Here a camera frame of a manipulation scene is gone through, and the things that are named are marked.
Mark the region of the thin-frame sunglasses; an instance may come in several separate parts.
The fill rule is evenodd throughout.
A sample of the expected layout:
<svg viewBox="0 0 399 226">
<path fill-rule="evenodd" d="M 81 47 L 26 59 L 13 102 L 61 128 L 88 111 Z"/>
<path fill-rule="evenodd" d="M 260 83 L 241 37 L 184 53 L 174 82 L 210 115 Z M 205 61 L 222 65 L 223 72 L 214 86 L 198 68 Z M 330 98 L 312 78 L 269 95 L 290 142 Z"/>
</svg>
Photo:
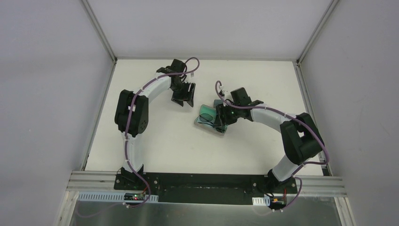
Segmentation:
<svg viewBox="0 0 399 226">
<path fill-rule="evenodd" d="M 227 128 L 225 127 L 224 129 L 216 129 L 213 128 L 213 124 L 214 124 L 214 118 L 212 115 L 208 114 L 208 113 L 201 113 L 195 120 L 196 124 L 199 124 L 202 127 L 205 127 L 207 129 L 210 130 L 214 130 L 220 133 L 224 133 Z"/>
</svg>

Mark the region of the blue-green glasses case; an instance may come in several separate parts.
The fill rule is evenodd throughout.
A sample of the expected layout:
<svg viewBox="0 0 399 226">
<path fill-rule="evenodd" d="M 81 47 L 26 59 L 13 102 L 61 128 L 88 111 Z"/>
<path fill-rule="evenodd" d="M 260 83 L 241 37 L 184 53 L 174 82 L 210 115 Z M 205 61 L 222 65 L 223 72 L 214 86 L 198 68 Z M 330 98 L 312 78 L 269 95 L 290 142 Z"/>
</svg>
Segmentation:
<svg viewBox="0 0 399 226">
<path fill-rule="evenodd" d="M 223 101 L 220 100 L 220 99 L 215 99 L 214 102 L 213 102 L 213 107 L 216 107 L 219 104 L 223 104 Z"/>
</svg>

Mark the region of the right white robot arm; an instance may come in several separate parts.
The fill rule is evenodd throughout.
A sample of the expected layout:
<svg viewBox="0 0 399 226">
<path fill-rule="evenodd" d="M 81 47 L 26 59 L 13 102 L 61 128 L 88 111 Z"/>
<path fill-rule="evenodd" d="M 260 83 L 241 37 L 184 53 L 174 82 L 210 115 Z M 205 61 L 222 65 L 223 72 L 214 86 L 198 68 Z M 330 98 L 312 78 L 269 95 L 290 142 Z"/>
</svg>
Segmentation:
<svg viewBox="0 0 399 226">
<path fill-rule="evenodd" d="M 268 107 L 260 100 L 252 100 L 244 88 L 231 92 L 231 100 L 224 98 L 223 91 L 216 87 L 221 103 L 215 106 L 215 127 L 234 124 L 246 119 L 266 125 L 281 134 L 284 156 L 269 170 L 265 189 L 279 193 L 303 166 L 312 164 L 311 158 L 325 151 L 321 135 L 308 113 L 295 116 Z"/>
</svg>

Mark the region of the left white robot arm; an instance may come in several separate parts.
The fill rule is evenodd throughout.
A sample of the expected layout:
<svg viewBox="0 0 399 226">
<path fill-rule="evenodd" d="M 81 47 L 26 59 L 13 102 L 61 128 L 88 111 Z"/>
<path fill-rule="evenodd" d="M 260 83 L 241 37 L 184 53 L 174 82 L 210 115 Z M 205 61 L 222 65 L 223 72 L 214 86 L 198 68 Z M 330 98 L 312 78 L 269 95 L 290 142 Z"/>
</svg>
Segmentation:
<svg viewBox="0 0 399 226">
<path fill-rule="evenodd" d="M 123 138 L 124 163 L 117 174 L 115 188 L 126 187 L 131 190 L 148 190 L 144 179 L 144 163 L 141 152 L 141 138 L 149 124 L 149 105 L 161 93 L 172 91 L 171 101 L 180 106 L 194 106 L 196 84 L 191 82 L 194 72 L 199 68 L 188 69 L 188 62 L 174 59 L 171 65 L 159 68 L 154 77 L 135 91 L 122 90 L 119 95 L 114 122 Z"/>
</svg>

